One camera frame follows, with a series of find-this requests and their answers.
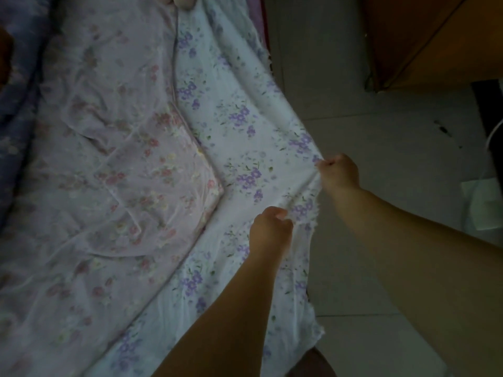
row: forearm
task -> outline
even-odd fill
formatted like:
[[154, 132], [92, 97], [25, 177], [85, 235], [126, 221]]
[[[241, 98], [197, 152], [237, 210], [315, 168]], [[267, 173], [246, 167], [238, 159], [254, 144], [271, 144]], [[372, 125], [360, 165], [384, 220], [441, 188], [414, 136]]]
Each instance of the forearm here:
[[154, 377], [260, 374], [277, 264], [250, 254]]
[[334, 202], [394, 303], [449, 364], [466, 375], [503, 368], [501, 249], [368, 191], [343, 190]]

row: hand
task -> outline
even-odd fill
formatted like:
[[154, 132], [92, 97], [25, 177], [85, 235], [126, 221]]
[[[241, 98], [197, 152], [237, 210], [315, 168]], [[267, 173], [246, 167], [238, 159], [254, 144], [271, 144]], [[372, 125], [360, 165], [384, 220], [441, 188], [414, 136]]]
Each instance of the hand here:
[[323, 189], [332, 198], [337, 198], [338, 192], [342, 190], [360, 189], [358, 167], [345, 154], [318, 161], [316, 166], [321, 174]]
[[279, 267], [290, 249], [293, 222], [285, 220], [285, 209], [268, 207], [255, 217], [250, 229], [250, 257], [266, 259]]

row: black strip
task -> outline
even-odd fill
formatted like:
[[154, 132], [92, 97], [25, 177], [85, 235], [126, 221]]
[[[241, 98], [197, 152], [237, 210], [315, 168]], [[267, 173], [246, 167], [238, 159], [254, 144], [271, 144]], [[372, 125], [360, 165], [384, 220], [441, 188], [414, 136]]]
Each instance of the black strip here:
[[[503, 119], [503, 92], [497, 79], [473, 82], [472, 89], [478, 104], [478, 111], [488, 136], [494, 127]], [[503, 126], [500, 126], [489, 145], [493, 155], [500, 185], [503, 185]]]

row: blue blanket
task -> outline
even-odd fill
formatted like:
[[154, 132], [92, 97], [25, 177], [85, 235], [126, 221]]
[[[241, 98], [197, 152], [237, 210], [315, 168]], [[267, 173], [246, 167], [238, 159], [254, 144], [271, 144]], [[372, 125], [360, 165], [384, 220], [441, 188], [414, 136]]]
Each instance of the blue blanket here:
[[12, 70], [0, 91], [0, 228], [34, 128], [40, 54], [51, 33], [52, 1], [0, 0], [0, 24], [14, 38]]

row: person's left arm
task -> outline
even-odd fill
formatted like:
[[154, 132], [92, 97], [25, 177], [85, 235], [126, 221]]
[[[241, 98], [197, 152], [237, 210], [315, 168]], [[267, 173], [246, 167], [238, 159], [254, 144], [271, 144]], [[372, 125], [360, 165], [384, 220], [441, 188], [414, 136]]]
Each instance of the person's left arm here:
[[269, 207], [255, 218], [248, 258], [153, 377], [260, 375], [274, 280], [292, 239], [286, 213]]

